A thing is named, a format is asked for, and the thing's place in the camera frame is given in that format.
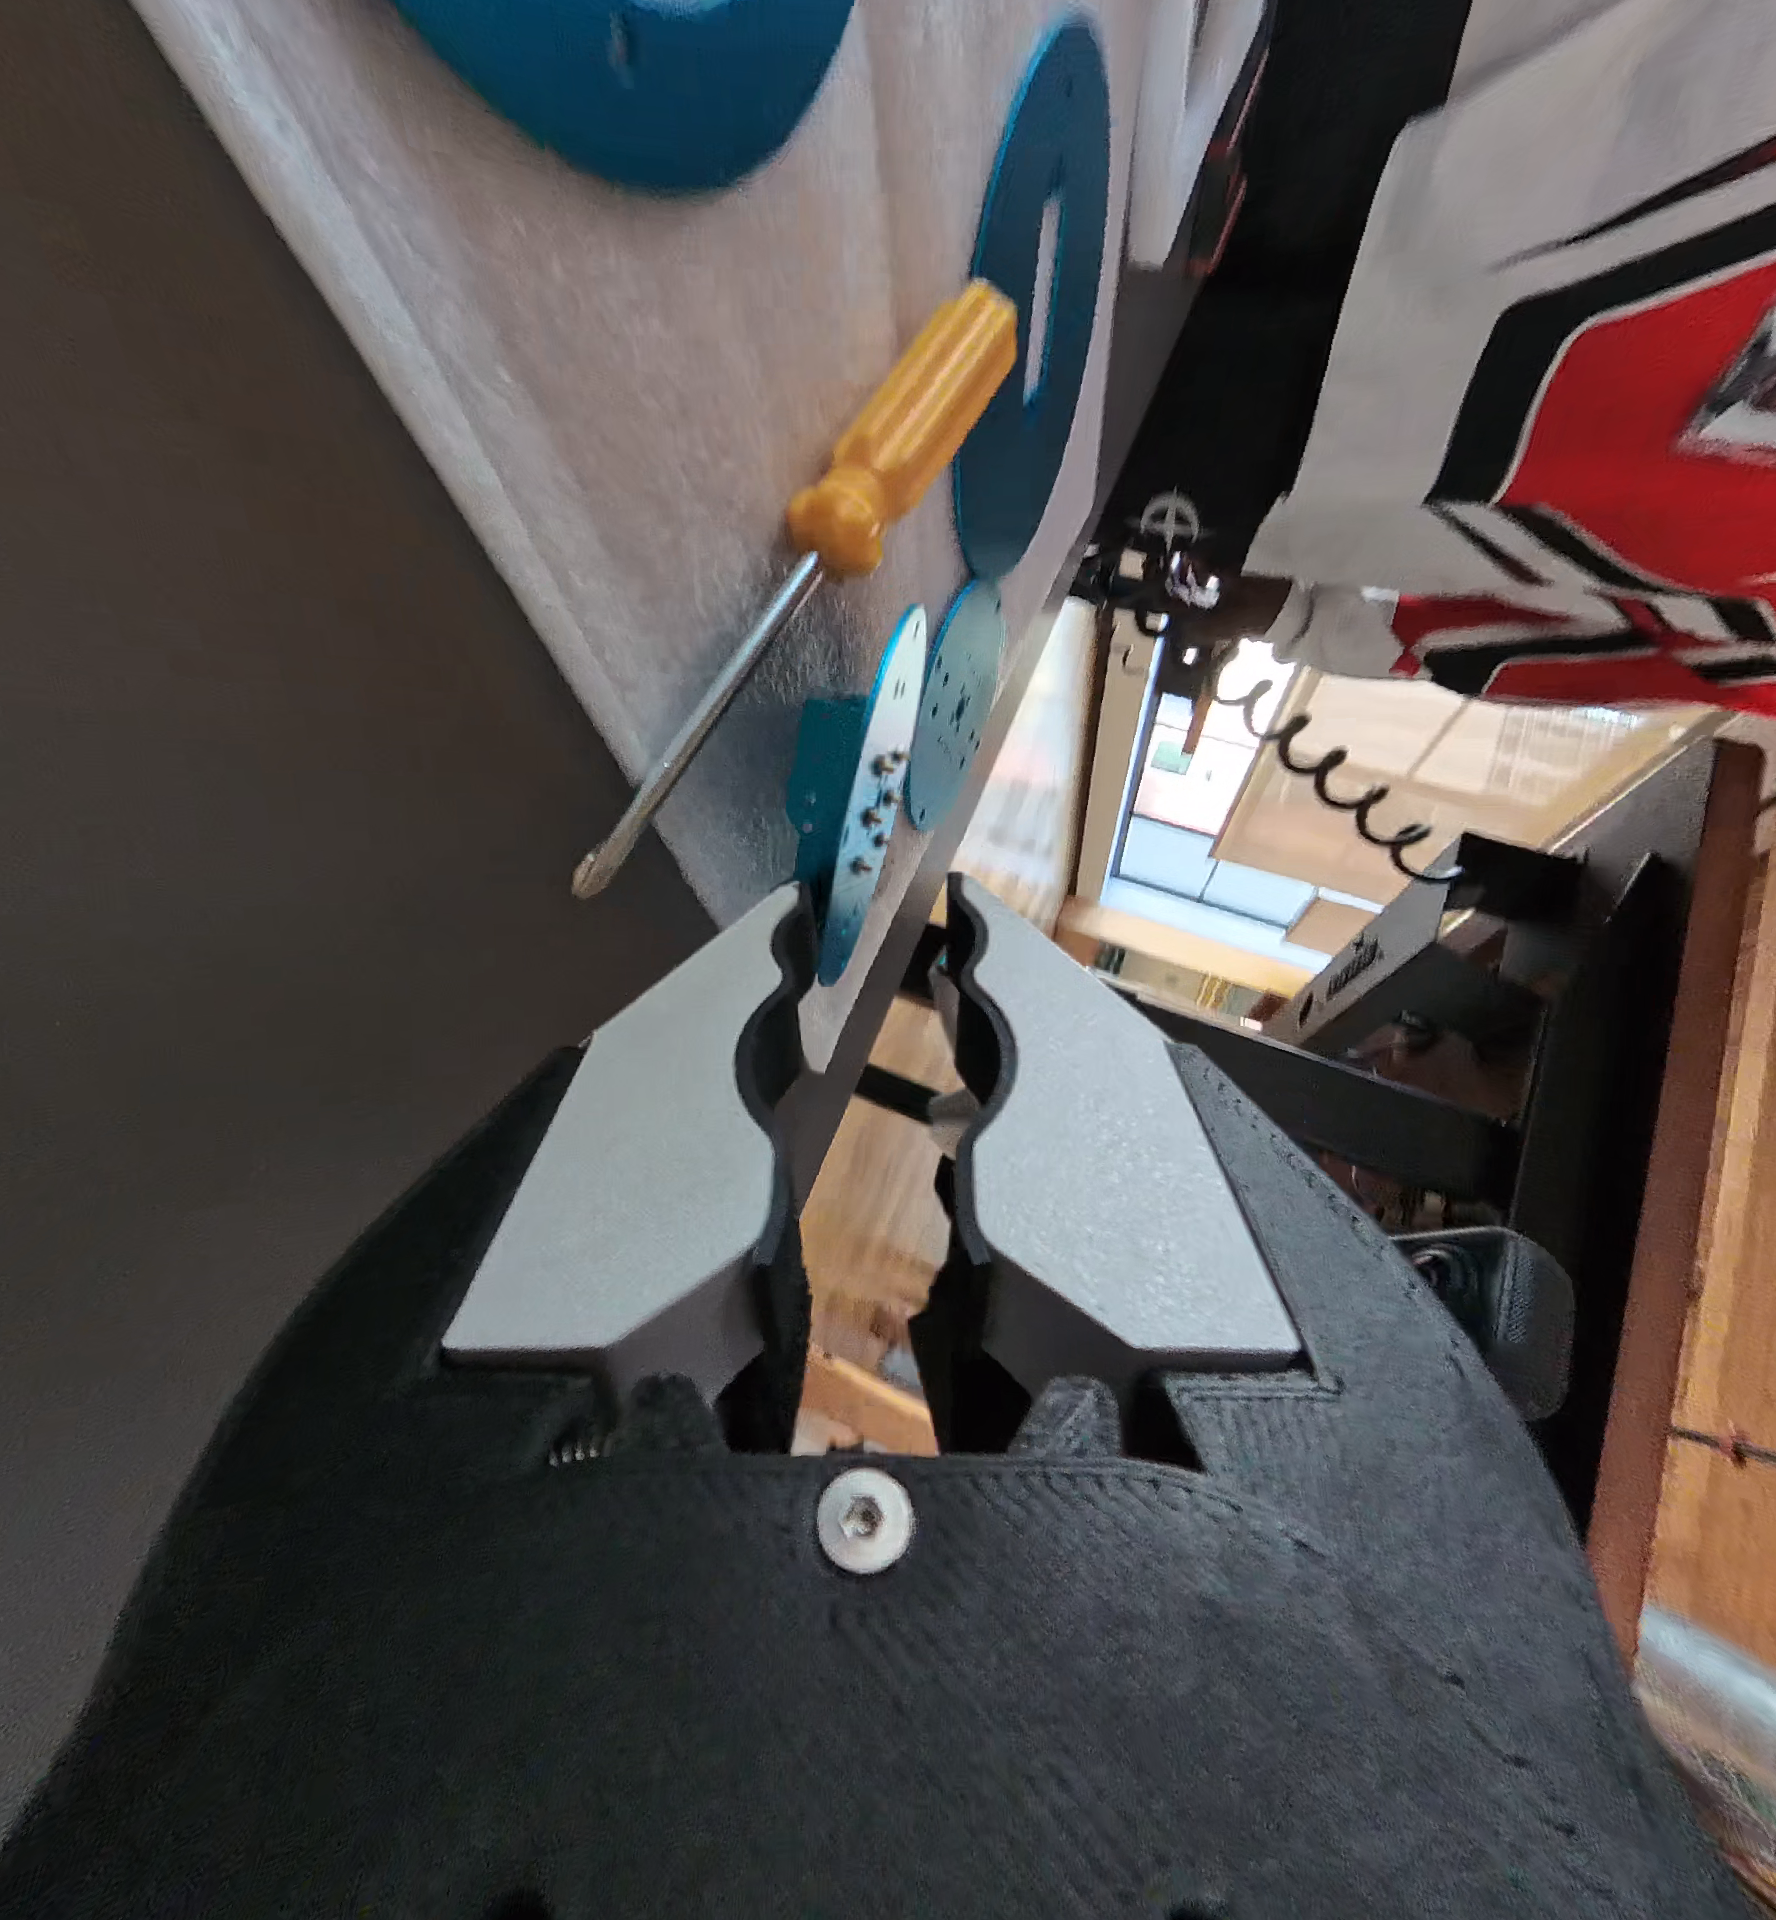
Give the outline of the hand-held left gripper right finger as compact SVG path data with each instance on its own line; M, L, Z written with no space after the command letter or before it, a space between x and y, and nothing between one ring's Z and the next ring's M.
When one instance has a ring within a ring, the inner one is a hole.
M1129 1423L1165 1379L1294 1376L1302 1332L1162 1031L981 880L946 900L971 1109L911 1329L938 1449L1004 1453L1059 1381Z

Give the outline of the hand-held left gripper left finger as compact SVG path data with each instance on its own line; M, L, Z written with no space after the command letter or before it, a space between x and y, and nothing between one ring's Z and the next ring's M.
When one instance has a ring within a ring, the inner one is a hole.
M812 983L812 898L788 880L589 1036L446 1362L569 1373L615 1407L688 1381L730 1449L790 1450L811 1291L781 1104Z

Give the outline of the small blue perforated disc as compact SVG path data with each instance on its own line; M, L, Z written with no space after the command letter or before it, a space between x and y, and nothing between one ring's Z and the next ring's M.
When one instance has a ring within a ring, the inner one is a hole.
M817 854L821 890L818 983L834 987L850 969L881 887L905 806L928 659L928 617L919 603L900 613L870 692L848 698L834 756L831 827Z
M919 833L946 822L972 773L1001 688L1007 638L1001 588L987 578L965 582L928 646L909 749L902 811Z

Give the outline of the blue square metal bracket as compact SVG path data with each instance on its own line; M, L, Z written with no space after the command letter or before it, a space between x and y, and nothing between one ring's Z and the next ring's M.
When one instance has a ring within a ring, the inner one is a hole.
M870 724L865 695L811 698L801 716L785 812L796 833L794 880L824 887L843 847Z

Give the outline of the dark desk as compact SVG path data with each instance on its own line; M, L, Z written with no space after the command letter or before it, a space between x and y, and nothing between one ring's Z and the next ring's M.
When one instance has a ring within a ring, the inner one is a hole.
M554 1048L600 736L138 4L0 4L0 1842L223 1412Z

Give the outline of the black office chair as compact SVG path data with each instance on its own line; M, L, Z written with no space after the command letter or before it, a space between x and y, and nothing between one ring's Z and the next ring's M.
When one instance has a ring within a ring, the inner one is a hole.
M1463 1226L1393 1238L1435 1298L1477 1347L1521 1419L1555 1419L1569 1394L1576 1327L1567 1269L1504 1226Z

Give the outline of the large blue slotted disc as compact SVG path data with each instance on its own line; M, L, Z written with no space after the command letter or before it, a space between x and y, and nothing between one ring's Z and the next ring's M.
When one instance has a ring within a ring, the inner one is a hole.
M1112 91L1086 15L1033 54L997 147L971 273L1012 301L1016 362L953 465L956 541L979 578L1030 549L1063 475L1101 307Z

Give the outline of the metal pipe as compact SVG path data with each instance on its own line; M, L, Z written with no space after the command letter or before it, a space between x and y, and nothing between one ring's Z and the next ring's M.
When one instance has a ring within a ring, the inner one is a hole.
M1635 1690L1669 1741L1716 1759L1776 1797L1776 1669L1648 1602Z

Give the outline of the white foam sheet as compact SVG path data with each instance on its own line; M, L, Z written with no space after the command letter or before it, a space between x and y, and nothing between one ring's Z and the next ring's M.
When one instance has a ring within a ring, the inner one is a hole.
M1099 502L1148 4L855 4L790 142L660 198L569 167L485 104L394 4L137 4L276 234L411 431L593 722L594 796L535 828L572 1045L786 880L808 698L869 692L913 606L981 567L953 475L883 567L774 644L615 882L572 877L786 572L788 500L972 273L1021 89L1084 18L1111 95L1084 390L1044 514L998 580L1007 659Z

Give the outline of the wooden post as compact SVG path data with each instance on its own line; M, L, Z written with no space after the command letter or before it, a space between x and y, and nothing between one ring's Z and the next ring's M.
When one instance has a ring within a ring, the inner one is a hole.
M1647 1605L1776 1669L1776 805L1710 750L1586 1548L1627 1669Z

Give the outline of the yellow-handled screwdriver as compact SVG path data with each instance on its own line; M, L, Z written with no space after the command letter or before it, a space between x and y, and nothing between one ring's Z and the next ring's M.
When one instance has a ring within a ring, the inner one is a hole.
M785 532L796 556L790 572L680 722L619 822L576 867L572 894L578 900L594 900L611 889L794 617L828 582L876 572L891 531L959 457L1016 369L1018 353L1018 305L989 281L968 281L931 314L837 440L824 472L790 496L785 512Z

